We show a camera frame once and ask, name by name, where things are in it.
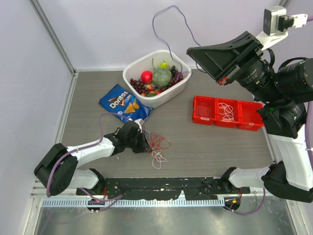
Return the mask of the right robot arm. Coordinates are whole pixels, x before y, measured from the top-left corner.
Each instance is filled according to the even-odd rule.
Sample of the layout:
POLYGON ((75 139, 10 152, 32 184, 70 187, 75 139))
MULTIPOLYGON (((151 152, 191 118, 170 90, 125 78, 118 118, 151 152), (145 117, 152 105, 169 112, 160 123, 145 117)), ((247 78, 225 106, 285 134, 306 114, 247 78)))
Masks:
POLYGON ((218 45, 191 47, 189 55, 219 85, 238 82, 255 101, 267 134, 272 138, 281 161, 263 168, 229 168, 221 188, 233 193, 237 188, 263 188, 272 195, 293 201, 313 200, 313 151, 308 127, 312 116, 313 61, 295 57, 274 71, 271 47, 286 33, 253 36, 244 32, 218 45))

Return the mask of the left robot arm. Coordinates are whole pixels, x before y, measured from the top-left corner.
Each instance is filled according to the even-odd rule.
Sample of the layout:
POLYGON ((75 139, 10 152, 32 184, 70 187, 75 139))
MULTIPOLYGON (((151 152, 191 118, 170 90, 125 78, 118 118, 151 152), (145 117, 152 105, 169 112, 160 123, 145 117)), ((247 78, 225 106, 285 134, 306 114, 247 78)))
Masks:
POLYGON ((62 143, 53 145, 35 167, 34 175, 46 188, 47 197, 59 195, 66 189, 75 189, 79 195, 100 195, 105 190, 105 178, 94 168, 80 170, 80 166, 114 156, 127 148, 134 153, 150 149, 137 121, 129 120, 115 132, 90 143, 69 147, 62 143))

